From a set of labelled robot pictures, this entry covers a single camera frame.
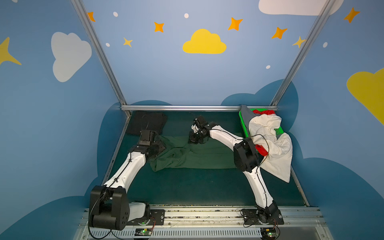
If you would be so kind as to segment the dark green t-shirt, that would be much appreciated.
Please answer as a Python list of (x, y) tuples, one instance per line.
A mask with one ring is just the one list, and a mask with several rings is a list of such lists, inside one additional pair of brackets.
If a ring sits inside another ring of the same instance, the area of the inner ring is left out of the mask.
[(150, 161), (154, 172), (171, 168), (234, 169), (233, 151), (217, 140), (208, 139), (203, 144), (189, 144), (189, 137), (160, 136), (166, 149)]

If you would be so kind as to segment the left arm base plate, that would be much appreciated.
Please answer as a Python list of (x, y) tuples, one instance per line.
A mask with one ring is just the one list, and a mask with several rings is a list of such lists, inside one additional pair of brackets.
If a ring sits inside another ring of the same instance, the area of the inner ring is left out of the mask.
[(165, 222), (165, 210), (150, 210), (150, 214), (146, 214), (141, 219), (133, 219), (128, 221), (127, 226), (163, 226)]

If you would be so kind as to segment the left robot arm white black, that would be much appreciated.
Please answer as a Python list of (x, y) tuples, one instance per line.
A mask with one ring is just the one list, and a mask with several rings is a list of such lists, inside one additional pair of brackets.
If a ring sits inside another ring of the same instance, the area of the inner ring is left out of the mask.
[(131, 148), (124, 163), (102, 186), (95, 186), (90, 195), (89, 227), (121, 231), (133, 223), (150, 220), (150, 207), (145, 202), (129, 202), (127, 193), (134, 178), (148, 160), (166, 149), (158, 140)]

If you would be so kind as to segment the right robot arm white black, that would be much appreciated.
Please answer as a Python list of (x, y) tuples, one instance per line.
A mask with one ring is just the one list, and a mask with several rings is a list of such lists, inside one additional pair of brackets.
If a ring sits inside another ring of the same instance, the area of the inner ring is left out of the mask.
[(255, 196), (261, 222), (269, 223), (282, 218), (261, 174), (260, 165), (264, 157), (257, 151), (251, 138), (241, 138), (213, 123), (205, 126), (193, 124), (191, 129), (189, 143), (202, 144), (205, 138), (212, 138), (233, 151), (235, 166), (246, 176)]

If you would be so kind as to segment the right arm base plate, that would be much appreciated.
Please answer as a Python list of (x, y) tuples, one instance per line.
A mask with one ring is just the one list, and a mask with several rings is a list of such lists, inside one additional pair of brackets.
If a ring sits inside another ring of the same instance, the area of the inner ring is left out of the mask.
[(283, 225), (284, 220), (280, 210), (270, 213), (267, 210), (259, 209), (242, 209), (241, 215), (244, 224), (252, 225)]

